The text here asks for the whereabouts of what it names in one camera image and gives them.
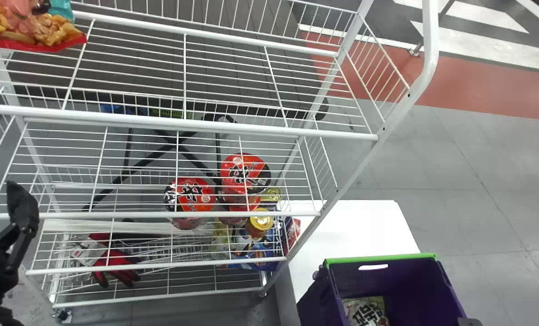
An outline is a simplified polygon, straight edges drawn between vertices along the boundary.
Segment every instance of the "green bag trim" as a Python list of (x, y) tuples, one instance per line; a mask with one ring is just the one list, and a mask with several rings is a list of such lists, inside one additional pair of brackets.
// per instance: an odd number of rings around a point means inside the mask
[(434, 261), (436, 261), (436, 254), (434, 252), (421, 252), (420, 254), (391, 254), (389, 256), (327, 258), (324, 262), (325, 262), (325, 268), (329, 268), (330, 264), (383, 262), (385, 260), (422, 259), (422, 258), (432, 258), (434, 259)]

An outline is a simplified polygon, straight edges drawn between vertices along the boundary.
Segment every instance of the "red glove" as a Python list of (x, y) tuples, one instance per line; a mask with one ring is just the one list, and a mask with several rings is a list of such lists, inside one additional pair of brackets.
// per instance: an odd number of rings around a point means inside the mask
[[(137, 264), (141, 260), (137, 257), (128, 257), (121, 250), (110, 248), (108, 249), (108, 241), (110, 240), (110, 233), (91, 233), (89, 238), (97, 241), (98, 243), (106, 246), (106, 250), (102, 253), (98, 259), (89, 266), (117, 266), (127, 264)], [(133, 281), (138, 282), (141, 277), (133, 270), (111, 270), (108, 273), (116, 277), (119, 281), (124, 283), (127, 287), (133, 286)], [(108, 287), (108, 280), (104, 272), (92, 272), (92, 277), (100, 284), (101, 287)]]

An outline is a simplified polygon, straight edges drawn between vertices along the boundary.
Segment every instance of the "white table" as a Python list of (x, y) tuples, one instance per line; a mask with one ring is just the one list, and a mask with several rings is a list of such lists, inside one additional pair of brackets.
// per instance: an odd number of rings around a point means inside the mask
[[(296, 201), (292, 209), (307, 210), (310, 201)], [(312, 217), (301, 217), (302, 232)], [(325, 258), (381, 256), (386, 254), (416, 254), (420, 250), (398, 204), (393, 200), (340, 200), (307, 240), (289, 269), (295, 302), (313, 283), (311, 275)], [(276, 286), (282, 325), (294, 324), (297, 311), (288, 286)]]

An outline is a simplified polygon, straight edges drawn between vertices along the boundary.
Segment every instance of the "wire shelving unit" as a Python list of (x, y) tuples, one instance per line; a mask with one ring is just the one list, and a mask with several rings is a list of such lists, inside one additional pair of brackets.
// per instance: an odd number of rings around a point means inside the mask
[[(38, 200), (41, 231), (26, 275), (52, 306), (267, 293), (434, 74), (435, 2), (423, 1), (424, 67), (411, 85), (365, 20), (372, 2), (351, 11), (304, 0), (76, 0), (87, 44), (0, 50), (0, 220), (5, 180)], [(349, 176), (334, 173), (332, 138), (371, 148)], [(242, 259), (218, 218), (259, 212), (217, 202), (209, 212), (170, 212), (162, 201), (180, 177), (222, 190), (220, 164), (235, 153), (262, 159), (281, 192), (263, 213), (275, 220), (265, 249)], [(299, 200), (318, 205), (292, 209)], [(295, 216), (314, 218), (290, 244), (286, 217)], [(183, 217), (207, 221), (194, 230), (168, 221)], [(75, 262), (73, 244), (91, 233), (139, 263)], [(101, 288), (89, 277), (112, 270), (141, 281), (132, 289), (109, 277)]]

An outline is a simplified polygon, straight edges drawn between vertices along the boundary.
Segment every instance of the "red noodle cup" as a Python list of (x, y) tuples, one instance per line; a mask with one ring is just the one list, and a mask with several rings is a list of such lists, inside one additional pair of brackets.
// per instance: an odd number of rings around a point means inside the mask
[[(174, 212), (209, 212), (215, 204), (213, 188), (198, 177), (180, 177), (178, 186), (173, 180), (166, 187), (164, 203), (168, 211)], [(171, 223), (181, 230), (191, 230), (201, 225), (205, 217), (176, 217)]]
[(248, 153), (228, 156), (221, 164), (222, 200), (232, 211), (253, 211), (271, 182), (271, 171), (259, 157)]

